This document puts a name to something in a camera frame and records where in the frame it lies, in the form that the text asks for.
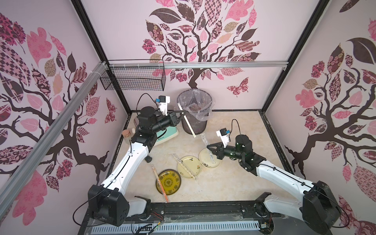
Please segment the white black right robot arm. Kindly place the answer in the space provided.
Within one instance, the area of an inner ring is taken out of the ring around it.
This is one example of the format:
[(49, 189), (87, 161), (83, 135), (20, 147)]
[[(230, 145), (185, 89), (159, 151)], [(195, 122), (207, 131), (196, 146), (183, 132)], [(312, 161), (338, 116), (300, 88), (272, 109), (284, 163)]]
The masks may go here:
[(261, 197), (261, 205), (269, 213), (279, 213), (303, 221), (310, 229), (320, 235), (328, 235), (341, 216), (330, 187), (318, 181), (295, 176), (268, 161), (253, 151), (252, 141), (246, 135), (236, 137), (235, 146), (230, 146), (228, 134), (221, 135), (221, 142), (207, 145), (207, 149), (222, 160), (229, 157), (238, 160), (247, 172), (279, 186), (294, 198), (280, 198), (271, 193)]

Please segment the bare wooden chopsticks pair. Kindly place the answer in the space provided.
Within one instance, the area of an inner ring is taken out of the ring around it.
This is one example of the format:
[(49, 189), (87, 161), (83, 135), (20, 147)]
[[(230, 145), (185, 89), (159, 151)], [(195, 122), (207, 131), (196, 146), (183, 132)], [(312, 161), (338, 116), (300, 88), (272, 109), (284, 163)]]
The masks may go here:
[(182, 111), (182, 112), (184, 113), (184, 120), (186, 121), (187, 126), (189, 127), (192, 136), (193, 136), (194, 138), (196, 138), (196, 134), (195, 134), (195, 132), (193, 131), (192, 126), (191, 126), (191, 124), (190, 124), (188, 118), (186, 117), (186, 111), (183, 110), (183, 108), (182, 108), (182, 106), (180, 105), (180, 103), (178, 103), (178, 107), (179, 107), (180, 111)]

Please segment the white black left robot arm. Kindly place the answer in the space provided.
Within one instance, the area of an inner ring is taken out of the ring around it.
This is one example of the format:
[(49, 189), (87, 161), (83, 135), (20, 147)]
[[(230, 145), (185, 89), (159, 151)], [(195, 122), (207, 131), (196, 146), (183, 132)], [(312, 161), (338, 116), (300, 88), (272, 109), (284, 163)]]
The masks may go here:
[(88, 191), (88, 210), (92, 219), (120, 226), (129, 217), (150, 214), (150, 200), (140, 196), (127, 200), (127, 187), (137, 168), (155, 145), (157, 133), (170, 126), (177, 126), (186, 113), (184, 110), (163, 114), (151, 106), (141, 109), (137, 117), (139, 124), (124, 158), (101, 185), (93, 185)]

